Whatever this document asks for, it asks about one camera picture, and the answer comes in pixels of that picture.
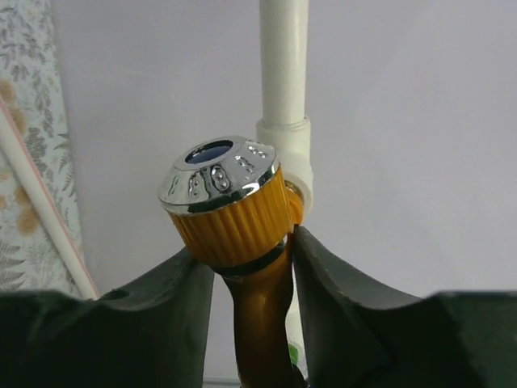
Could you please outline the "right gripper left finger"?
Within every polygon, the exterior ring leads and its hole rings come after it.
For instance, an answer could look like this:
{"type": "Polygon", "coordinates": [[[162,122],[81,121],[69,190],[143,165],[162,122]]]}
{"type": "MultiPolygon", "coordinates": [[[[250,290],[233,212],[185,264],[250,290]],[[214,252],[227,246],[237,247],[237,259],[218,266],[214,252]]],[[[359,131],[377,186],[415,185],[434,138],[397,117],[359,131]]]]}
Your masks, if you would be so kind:
{"type": "Polygon", "coordinates": [[[97,300],[2,293],[2,386],[202,386],[213,278],[183,250],[97,300]]]}

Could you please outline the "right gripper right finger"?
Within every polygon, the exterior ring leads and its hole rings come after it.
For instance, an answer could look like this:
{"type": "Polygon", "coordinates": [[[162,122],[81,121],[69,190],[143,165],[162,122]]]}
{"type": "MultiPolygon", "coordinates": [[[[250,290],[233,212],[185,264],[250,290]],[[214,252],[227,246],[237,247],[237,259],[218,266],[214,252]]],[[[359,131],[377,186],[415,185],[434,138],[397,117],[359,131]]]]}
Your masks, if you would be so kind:
{"type": "Polygon", "coordinates": [[[302,226],[293,249],[312,387],[515,386],[515,292],[415,297],[340,259],[302,226]]]}

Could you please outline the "orange water faucet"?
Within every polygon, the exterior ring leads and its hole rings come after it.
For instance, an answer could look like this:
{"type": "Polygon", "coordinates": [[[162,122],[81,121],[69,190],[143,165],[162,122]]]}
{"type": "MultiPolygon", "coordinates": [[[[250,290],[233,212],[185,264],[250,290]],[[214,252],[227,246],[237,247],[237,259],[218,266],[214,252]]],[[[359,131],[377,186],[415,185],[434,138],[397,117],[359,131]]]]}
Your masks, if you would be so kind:
{"type": "Polygon", "coordinates": [[[241,136],[202,142],[175,159],[158,198],[191,255],[229,289],[241,385],[302,386],[286,331],[294,221],[275,149],[241,136]]]}

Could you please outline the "white PVC pipe frame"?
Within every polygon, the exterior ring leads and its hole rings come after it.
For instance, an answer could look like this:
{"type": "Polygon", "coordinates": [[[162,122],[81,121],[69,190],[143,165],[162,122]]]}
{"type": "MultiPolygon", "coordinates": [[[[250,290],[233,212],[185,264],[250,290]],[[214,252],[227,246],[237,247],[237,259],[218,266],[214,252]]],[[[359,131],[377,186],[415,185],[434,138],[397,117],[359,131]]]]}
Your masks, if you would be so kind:
{"type": "MultiPolygon", "coordinates": [[[[280,159],[294,221],[289,236],[292,261],[293,231],[313,203],[311,124],[305,113],[309,4],[306,1],[262,1],[259,12],[263,114],[253,141],[272,146],[280,159]]],[[[82,292],[79,300],[101,298],[7,107],[1,109],[1,146],[74,276],[82,292]]]]}

